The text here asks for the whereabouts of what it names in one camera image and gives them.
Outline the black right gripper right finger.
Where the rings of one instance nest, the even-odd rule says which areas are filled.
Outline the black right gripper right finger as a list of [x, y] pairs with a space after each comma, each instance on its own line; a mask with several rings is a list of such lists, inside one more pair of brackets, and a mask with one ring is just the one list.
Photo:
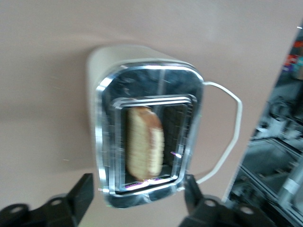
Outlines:
[[260, 209], [240, 203], [226, 206], [218, 198], [203, 195], [193, 175], [187, 175], [185, 182], [185, 202], [188, 215], [180, 223], [181, 227], [274, 227]]

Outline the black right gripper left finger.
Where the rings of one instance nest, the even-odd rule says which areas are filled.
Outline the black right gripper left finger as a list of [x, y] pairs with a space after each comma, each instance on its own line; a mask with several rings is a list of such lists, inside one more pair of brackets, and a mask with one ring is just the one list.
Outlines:
[[94, 198], [93, 174], [86, 173], [64, 196], [56, 196], [30, 210], [17, 203], [0, 211], [2, 227], [77, 227]]

